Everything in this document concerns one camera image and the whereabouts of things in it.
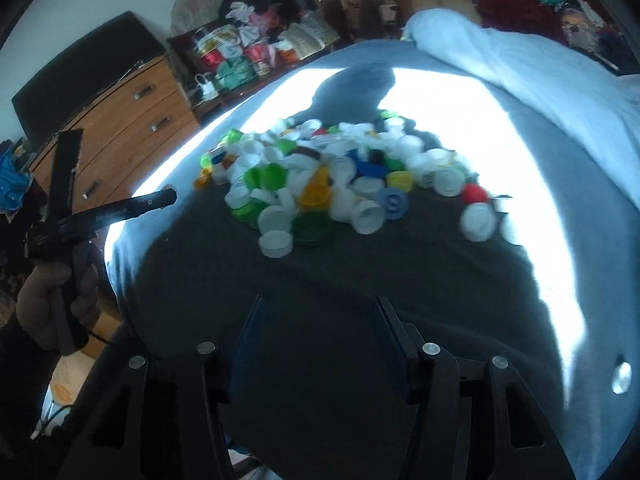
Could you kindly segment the person left hand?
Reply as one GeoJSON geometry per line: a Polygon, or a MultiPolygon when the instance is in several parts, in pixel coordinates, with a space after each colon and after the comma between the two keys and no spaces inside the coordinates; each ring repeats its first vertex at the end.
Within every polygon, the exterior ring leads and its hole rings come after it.
{"type": "MultiPolygon", "coordinates": [[[[60,353],[52,307],[55,300],[61,298],[62,285],[72,277],[72,270],[64,263],[40,263],[18,294],[17,321],[43,350],[60,353]]],[[[98,293],[99,272],[94,264],[89,263],[79,280],[78,295],[70,305],[73,316],[89,330],[100,317],[100,309],[96,306],[98,293]]]]}

